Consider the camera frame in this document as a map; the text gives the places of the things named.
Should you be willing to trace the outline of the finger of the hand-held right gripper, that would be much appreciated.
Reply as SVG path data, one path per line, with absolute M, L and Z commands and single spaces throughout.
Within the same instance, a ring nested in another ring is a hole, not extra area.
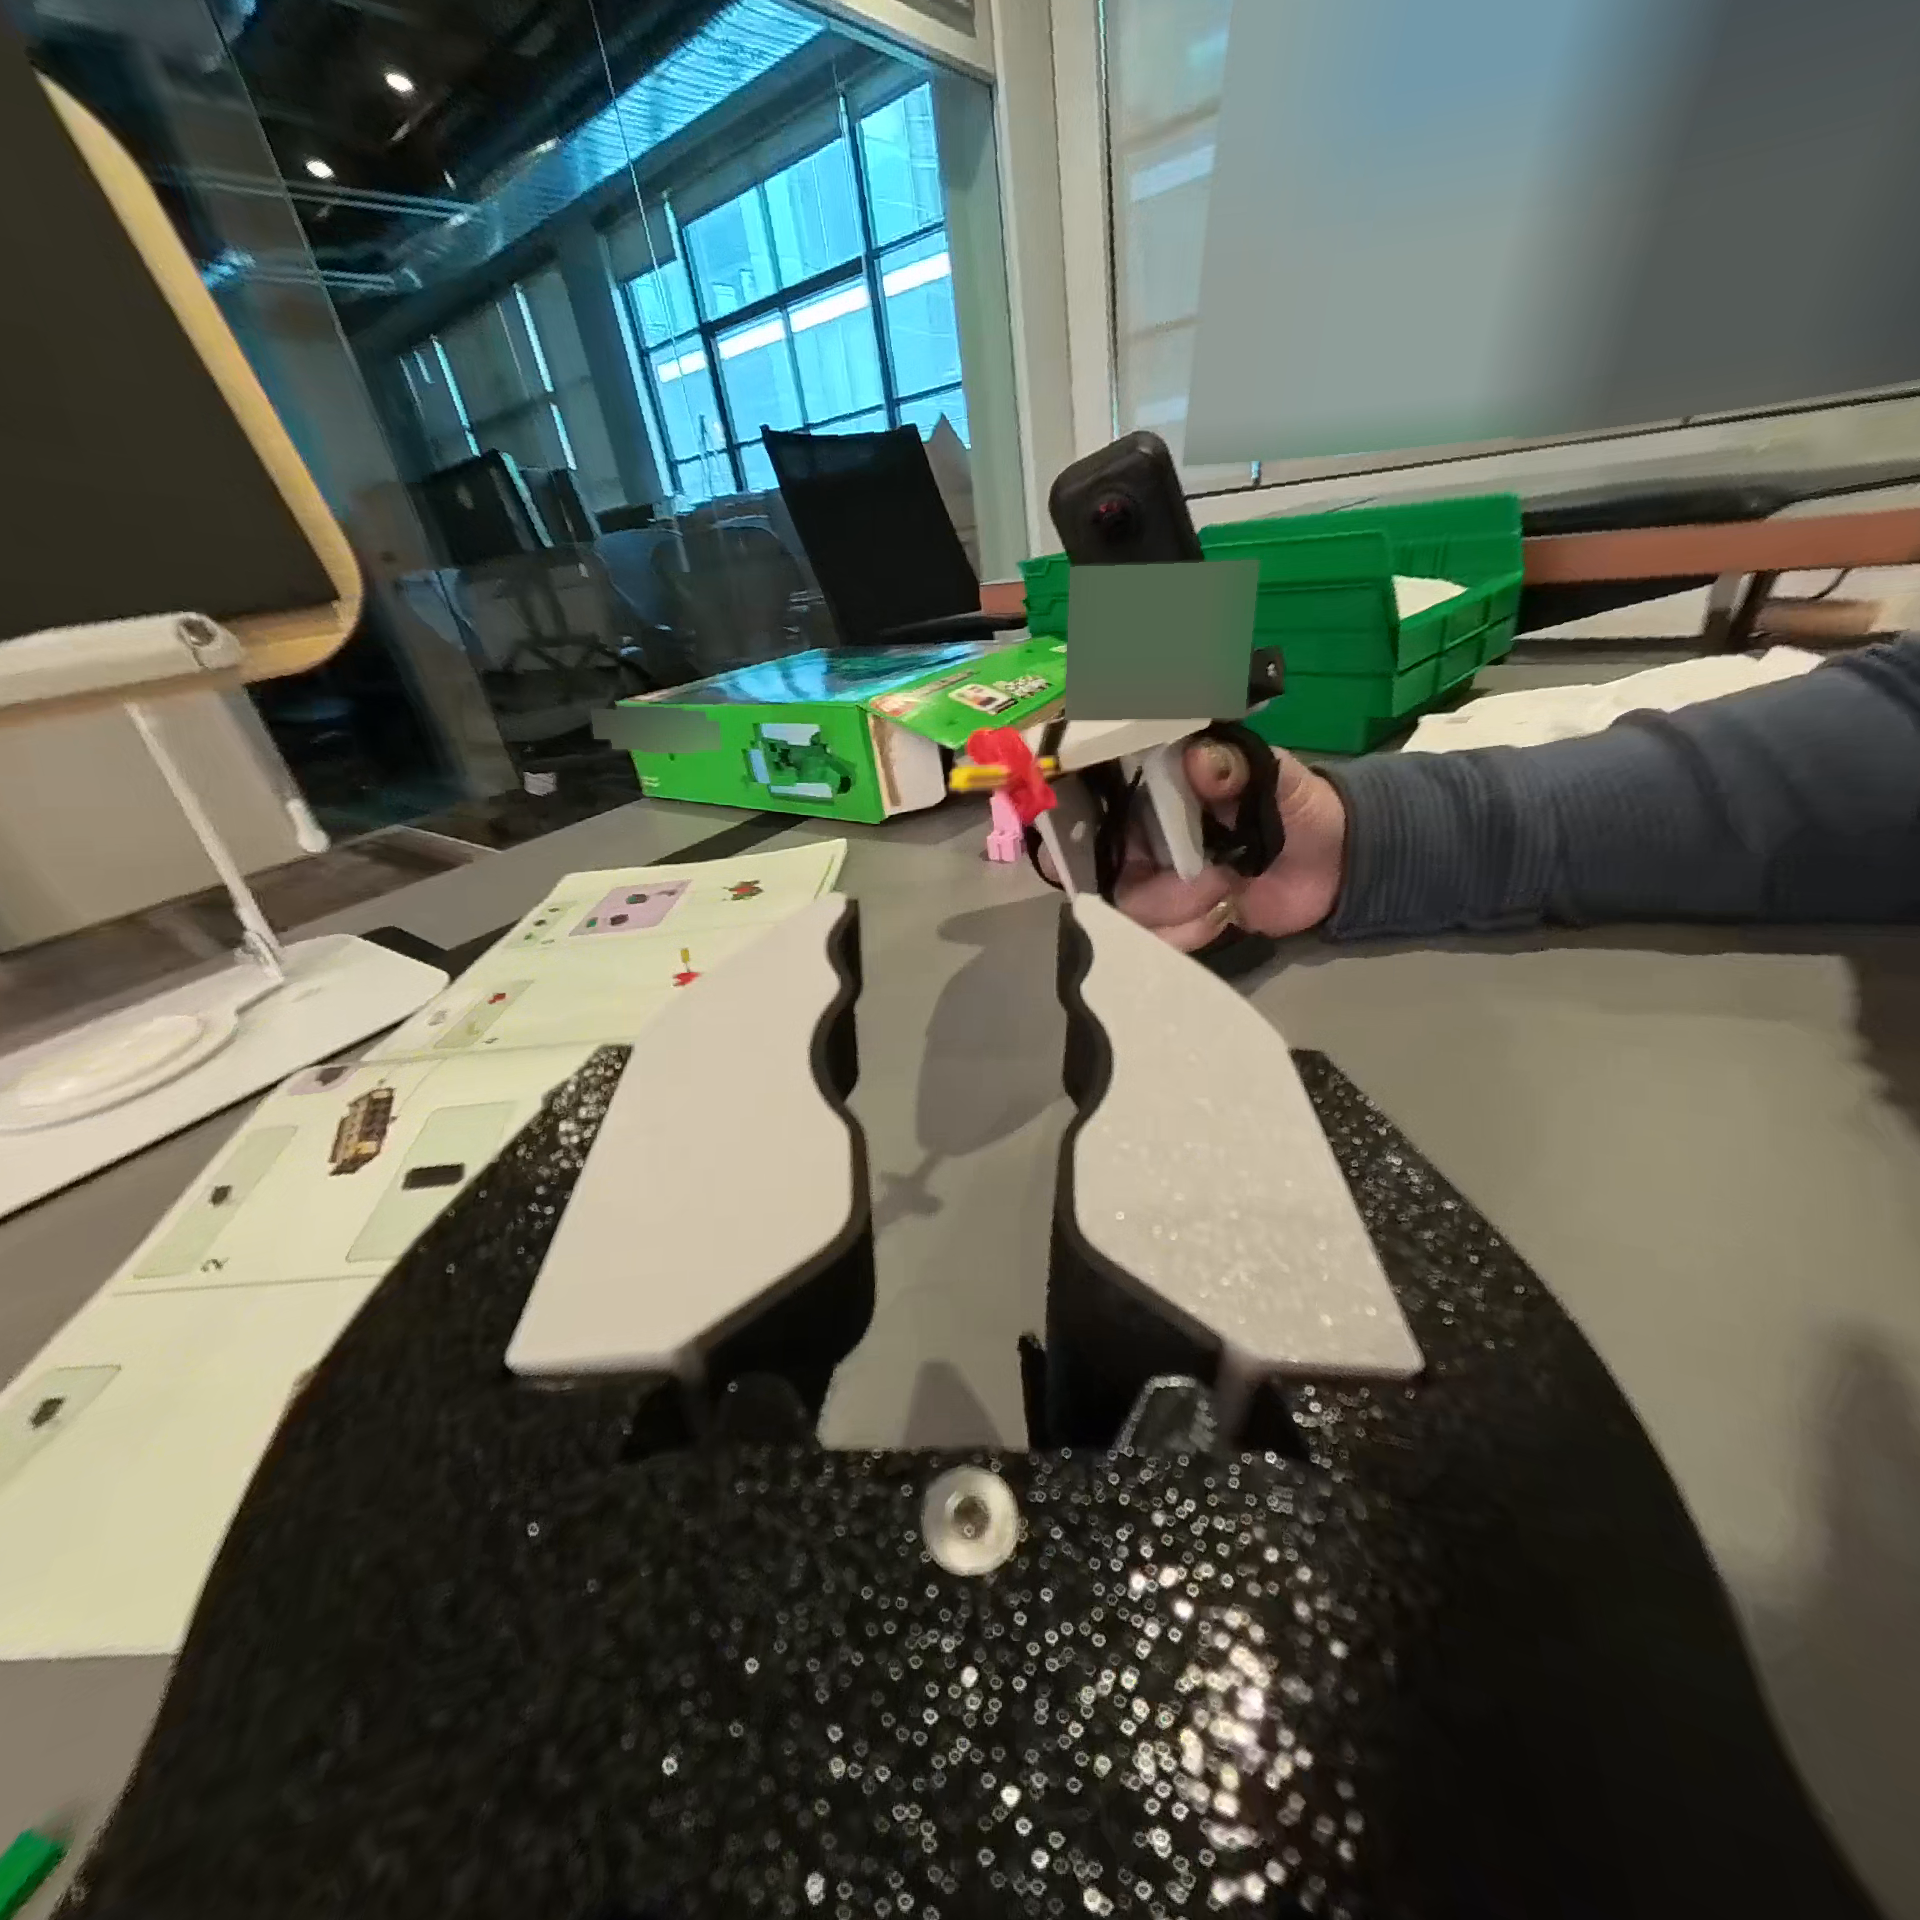
M 1180 775 L 1183 753 L 1205 730 L 1197 718 L 1097 718 L 1057 717 L 1035 728 L 1035 763 L 1046 779 L 1118 763 L 1144 777 L 1149 770 Z

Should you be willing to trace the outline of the black monitor stand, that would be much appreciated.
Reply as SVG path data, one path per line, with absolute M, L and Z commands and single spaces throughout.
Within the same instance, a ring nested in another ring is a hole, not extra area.
M 1873 505 L 1873 496 L 1913 494 L 1916 453 L 1864 459 L 1772 459 L 1744 469 L 1664 473 L 1633 483 L 1539 496 L 1521 510 L 1521 541 L 1632 530 L 1689 522 L 1756 522 L 1916 509 Z M 1707 593 L 1701 647 L 1734 654 L 1756 641 L 1861 641 L 1869 606 L 1839 605 L 1835 593 L 1855 570 L 1723 574 L 1633 583 L 1529 585 L 1521 578 L 1518 635 L 1536 641 L 1582 619 L 1640 608 L 1677 593 Z

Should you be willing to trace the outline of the green plastic bin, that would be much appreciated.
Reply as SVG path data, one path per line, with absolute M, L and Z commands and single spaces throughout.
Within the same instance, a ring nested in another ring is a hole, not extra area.
M 1027 629 L 1064 645 L 1072 721 L 1247 725 L 1353 758 L 1457 696 L 1513 645 L 1515 491 L 1387 499 L 1203 523 L 1203 568 L 1121 566 L 1088 585 L 1060 552 L 1021 561 Z M 1140 714 L 1120 696 L 1144 696 Z

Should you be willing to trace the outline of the large computer monitor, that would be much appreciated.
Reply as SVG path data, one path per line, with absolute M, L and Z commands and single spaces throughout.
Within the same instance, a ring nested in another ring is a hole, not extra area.
M 1237 6 L 1222 70 L 1197 464 L 1916 385 L 1916 3 Z

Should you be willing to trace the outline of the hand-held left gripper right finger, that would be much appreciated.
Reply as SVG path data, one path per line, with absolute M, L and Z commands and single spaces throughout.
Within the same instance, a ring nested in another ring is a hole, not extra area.
M 1423 1355 L 1283 1034 L 1095 896 L 1062 904 L 1068 1120 L 1044 1425 L 1121 1426 L 1157 1379 L 1247 1425 L 1268 1385 L 1401 1385 Z

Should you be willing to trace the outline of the person's right forearm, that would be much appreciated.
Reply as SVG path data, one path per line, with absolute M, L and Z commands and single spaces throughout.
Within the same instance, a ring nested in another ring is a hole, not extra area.
M 1536 747 L 1357 759 L 1335 941 L 1918 920 L 1918 638 Z

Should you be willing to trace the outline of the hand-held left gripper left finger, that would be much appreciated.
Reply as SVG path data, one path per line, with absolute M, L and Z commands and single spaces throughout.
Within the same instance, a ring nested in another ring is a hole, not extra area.
M 859 987 L 856 904 L 823 896 L 640 1032 L 509 1335 L 520 1385 L 665 1384 L 704 1417 L 777 1382 L 824 1415 L 875 1310 Z

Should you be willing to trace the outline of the green toy box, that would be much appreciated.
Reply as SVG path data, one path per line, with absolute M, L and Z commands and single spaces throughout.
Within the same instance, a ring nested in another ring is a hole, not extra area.
M 992 634 L 747 664 L 591 717 L 641 795 L 881 825 L 944 803 L 971 734 L 1064 699 L 1064 641 Z

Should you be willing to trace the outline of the white crumpled bag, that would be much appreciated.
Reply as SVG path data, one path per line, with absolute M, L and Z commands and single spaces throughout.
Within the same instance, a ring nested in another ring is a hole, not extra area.
M 1756 657 L 1703 657 L 1643 669 L 1620 679 L 1478 696 L 1432 711 L 1403 741 L 1406 755 L 1536 747 L 1596 737 L 1629 714 L 1677 714 L 1741 690 L 1804 679 L 1824 657 L 1766 647 Z

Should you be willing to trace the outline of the beige-edged dark screen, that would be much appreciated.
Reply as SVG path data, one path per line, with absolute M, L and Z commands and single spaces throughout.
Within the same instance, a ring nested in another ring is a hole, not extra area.
M 4 22 L 3 706 L 133 705 L 333 658 L 342 526 L 108 127 Z

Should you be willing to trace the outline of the red and yellow brick piece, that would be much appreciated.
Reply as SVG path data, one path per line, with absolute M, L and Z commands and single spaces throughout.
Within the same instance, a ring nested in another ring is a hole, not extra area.
M 988 795 L 996 815 L 1019 831 L 1057 806 L 1052 779 L 1062 770 L 1055 758 L 1035 753 L 1016 728 L 977 728 L 945 777 L 960 795 Z

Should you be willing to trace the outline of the pale green instruction booklet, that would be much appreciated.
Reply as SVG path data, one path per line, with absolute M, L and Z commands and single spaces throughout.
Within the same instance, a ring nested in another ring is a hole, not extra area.
M 836 890 L 847 845 L 559 880 L 355 1064 L 270 1094 L 4 1390 L 7 1663 L 176 1653 L 284 1410 L 600 1048 Z

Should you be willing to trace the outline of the person's right hand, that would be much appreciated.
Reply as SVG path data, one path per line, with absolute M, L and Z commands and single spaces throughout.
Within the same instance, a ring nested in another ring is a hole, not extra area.
M 1136 827 L 1116 885 L 1118 913 L 1215 971 L 1247 969 L 1271 944 L 1321 927 L 1337 904 L 1347 848 L 1332 782 L 1284 751 L 1254 769 L 1238 745 L 1209 737 L 1183 743 L 1183 779 L 1203 813 L 1225 824 L 1251 784 L 1265 784 L 1284 847 L 1259 875 L 1206 869 L 1182 880 L 1155 863 Z

